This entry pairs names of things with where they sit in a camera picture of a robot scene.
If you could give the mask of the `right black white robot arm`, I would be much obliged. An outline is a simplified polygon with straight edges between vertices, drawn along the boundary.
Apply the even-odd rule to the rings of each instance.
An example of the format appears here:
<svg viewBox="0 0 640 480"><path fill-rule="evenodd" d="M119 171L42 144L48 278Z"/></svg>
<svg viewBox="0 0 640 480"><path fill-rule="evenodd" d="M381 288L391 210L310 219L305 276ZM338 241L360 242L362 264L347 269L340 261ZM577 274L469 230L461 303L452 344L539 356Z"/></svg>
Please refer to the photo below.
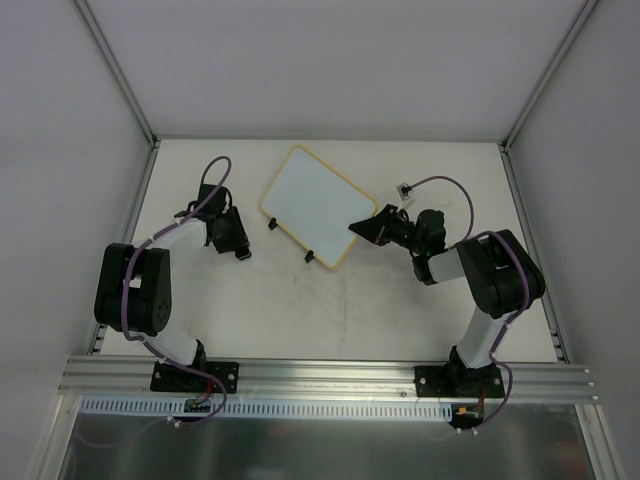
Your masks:
<svg viewBox="0 0 640 480"><path fill-rule="evenodd" d="M515 318L546 290L541 271L513 233L483 233L447 247L443 212L424 210L411 221L393 205L349 230L377 246L405 248L417 280L426 286L463 278L469 287L475 302L469 325L444 365L414 368L417 396L504 398L506 368L495 353Z"/></svg>

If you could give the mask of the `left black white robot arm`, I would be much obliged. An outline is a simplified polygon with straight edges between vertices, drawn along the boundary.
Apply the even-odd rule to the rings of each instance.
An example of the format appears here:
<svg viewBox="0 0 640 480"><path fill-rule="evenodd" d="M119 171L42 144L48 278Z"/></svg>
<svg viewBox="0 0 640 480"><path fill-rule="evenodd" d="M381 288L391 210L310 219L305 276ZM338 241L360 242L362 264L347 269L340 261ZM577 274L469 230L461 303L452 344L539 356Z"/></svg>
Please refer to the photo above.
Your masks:
<svg viewBox="0 0 640 480"><path fill-rule="evenodd" d="M207 360L203 343L171 319L172 270L207 246L239 261L251 257L229 189L203 183L171 226L138 246L112 243L104 251L94 317L157 358L150 385L155 392L233 391L233 380Z"/></svg>

